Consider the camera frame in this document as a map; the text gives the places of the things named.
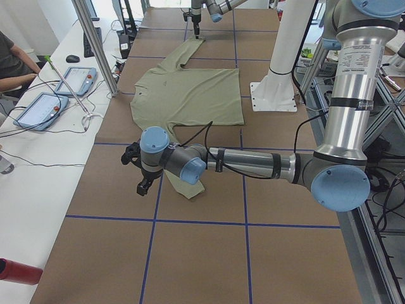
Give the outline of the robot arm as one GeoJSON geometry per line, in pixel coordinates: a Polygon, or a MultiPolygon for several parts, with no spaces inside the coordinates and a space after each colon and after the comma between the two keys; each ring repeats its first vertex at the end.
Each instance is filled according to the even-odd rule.
{"type": "Polygon", "coordinates": [[[200,36],[199,23],[201,22],[201,10],[204,4],[208,9],[211,20],[213,22],[219,22],[225,13],[232,11],[244,2],[246,2],[246,0],[224,0],[219,3],[214,0],[192,0],[189,10],[183,13],[184,20],[187,21],[191,18],[194,35],[196,39],[198,39],[200,36]]]}
{"type": "Polygon", "coordinates": [[[253,179],[285,179],[308,189],[325,208],[348,212],[370,193],[363,141],[373,109],[378,70],[385,45],[397,33],[403,1],[329,1],[323,44],[339,49],[328,110],[323,112],[322,142],[312,154],[256,153],[169,140],[158,126],[148,127],[137,143],[145,195],[164,171],[194,185],[203,171],[228,170],[253,179]]]}

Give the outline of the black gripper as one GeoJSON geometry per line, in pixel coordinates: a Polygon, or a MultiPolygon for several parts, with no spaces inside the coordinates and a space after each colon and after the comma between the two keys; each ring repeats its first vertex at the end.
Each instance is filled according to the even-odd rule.
{"type": "Polygon", "coordinates": [[[143,180],[137,185],[137,194],[140,196],[145,196],[149,188],[152,186],[153,182],[162,176],[162,170],[155,172],[150,172],[144,168],[141,169],[143,180]]]}
{"type": "Polygon", "coordinates": [[[200,29],[199,29],[199,23],[201,22],[201,14],[193,14],[192,13],[192,22],[194,23],[194,36],[196,39],[199,38],[200,35],[200,29]]]}

